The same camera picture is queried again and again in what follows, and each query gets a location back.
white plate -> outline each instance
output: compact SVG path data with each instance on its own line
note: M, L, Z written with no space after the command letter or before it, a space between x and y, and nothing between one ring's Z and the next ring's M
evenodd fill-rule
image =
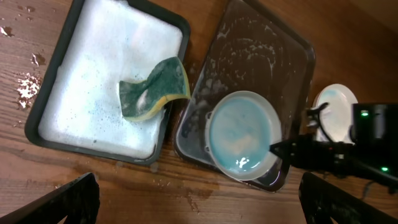
M262 112L264 112L266 122L268 122L268 127L269 127L269 133L270 133L270 144L275 144L277 142L280 142L282 139L282 130L280 126L280 121L277 113L275 112L274 108L272 105L261 95L258 95L257 93L253 93L251 91L237 91L232 94L229 94L228 96L224 97L214 108L213 112L211 112L211 116L206 122L206 130L205 130L205 140L206 140L206 145L209 147L209 153L213 161L215 162L216 166L224 172L226 175L236 179L236 180L253 180L256 178L259 178L263 176L268 170L275 164L277 157L273 155L271 152L267 152L264 160L260 161L258 164L256 164L254 167L249 167L251 168L250 172L242 172L242 173L237 173L237 172L232 172L229 169L226 169L224 166L222 166L219 162L219 160L213 155L213 151L211 148L210 144L210 127L211 123L213 121L213 118L217 114L217 111L220 109L220 106L226 103L229 100L232 99L238 99L238 98L244 98L245 100L249 100L253 102L255 105L260 107Z
M320 117L325 131L336 142L352 143L348 133L352 124L352 104L358 103L354 93L344 85L333 84L318 94L313 106L323 103L329 103ZM317 131L317 141L327 141L320 129Z

green scouring pad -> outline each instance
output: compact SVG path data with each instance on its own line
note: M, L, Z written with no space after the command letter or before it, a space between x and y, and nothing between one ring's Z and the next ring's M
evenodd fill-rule
M190 99L187 73L178 57L159 62L140 83L120 81L122 115L130 121L149 119L169 101Z

bowl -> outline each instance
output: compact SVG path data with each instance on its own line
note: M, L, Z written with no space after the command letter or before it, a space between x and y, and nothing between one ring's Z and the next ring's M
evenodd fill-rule
M236 180L265 175L277 160L269 146L281 139L275 109L251 91L229 94L206 116L206 150L216 166Z

dark gray tray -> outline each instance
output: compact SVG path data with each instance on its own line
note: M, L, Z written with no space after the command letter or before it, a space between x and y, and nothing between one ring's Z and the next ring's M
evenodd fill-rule
M282 139L299 134L315 66L312 46L255 0L230 0L203 63L192 100L174 133L184 159L218 171L205 149L206 114L226 95L256 92L276 110ZM279 160L264 176L247 181L268 192L285 183L289 165Z

dish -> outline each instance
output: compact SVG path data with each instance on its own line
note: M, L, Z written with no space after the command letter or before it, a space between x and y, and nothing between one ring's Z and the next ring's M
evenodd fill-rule
M282 130L277 113L264 97L237 91L208 115L205 139L222 172L236 180L253 180L275 164L277 157L269 146L282 139Z
M321 112L320 120L333 141L352 143L349 138L349 127L352 124L352 104L358 103L354 93L344 85L333 84L324 88L315 98L313 106L323 103L329 106ZM327 141L318 130L317 141Z

